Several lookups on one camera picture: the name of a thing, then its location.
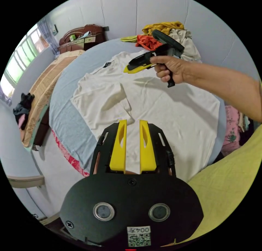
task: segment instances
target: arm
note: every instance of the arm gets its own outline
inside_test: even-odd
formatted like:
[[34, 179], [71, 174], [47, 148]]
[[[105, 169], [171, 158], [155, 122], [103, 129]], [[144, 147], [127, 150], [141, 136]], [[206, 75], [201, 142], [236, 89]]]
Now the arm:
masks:
[[213, 93], [254, 121], [262, 122], [262, 91], [259, 81], [231, 69], [187, 63], [184, 81]]

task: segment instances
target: qr code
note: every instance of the qr code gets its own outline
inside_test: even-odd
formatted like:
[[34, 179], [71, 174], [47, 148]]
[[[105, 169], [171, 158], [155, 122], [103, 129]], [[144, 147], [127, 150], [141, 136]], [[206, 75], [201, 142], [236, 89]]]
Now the qr code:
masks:
[[150, 234], [128, 234], [128, 246], [139, 247], [139, 246], [150, 246], [151, 237]]

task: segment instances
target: human hand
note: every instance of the human hand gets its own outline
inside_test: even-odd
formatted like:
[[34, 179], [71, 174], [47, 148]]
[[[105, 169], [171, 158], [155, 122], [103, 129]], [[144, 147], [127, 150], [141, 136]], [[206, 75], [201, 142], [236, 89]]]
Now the human hand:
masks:
[[156, 75], [162, 82], [166, 83], [170, 80], [170, 72], [173, 73], [172, 77], [176, 84], [185, 81], [184, 67], [189, 62], [167, 55], [151, 57], [150, 62], [157, 64], [155, 66]]

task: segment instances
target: beige cloth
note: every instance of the beige cloth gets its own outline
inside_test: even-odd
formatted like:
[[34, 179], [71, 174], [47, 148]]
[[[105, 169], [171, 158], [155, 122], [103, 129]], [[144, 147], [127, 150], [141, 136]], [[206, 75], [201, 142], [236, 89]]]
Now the beige cloth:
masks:
[[201, 56], [193, 43], [191, 32], [187, 29], [172, 29], [169, 36], [179, 42], [185, 49], [181, 56], [181, 59], [186, 61], [198, 61], [201, 62]]

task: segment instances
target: black handle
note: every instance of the black handle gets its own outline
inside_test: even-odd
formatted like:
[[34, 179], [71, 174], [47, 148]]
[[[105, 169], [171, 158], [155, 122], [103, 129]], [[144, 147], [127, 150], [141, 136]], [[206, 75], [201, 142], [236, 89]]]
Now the black handle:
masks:
[[170, 71], [169, 75], [170, 75], [170, 80], [167, 82], [168, 83], [168, 86], [167, 86], [168, 88], [175, 86], [175, 81], [173, 80], [173, 72]]

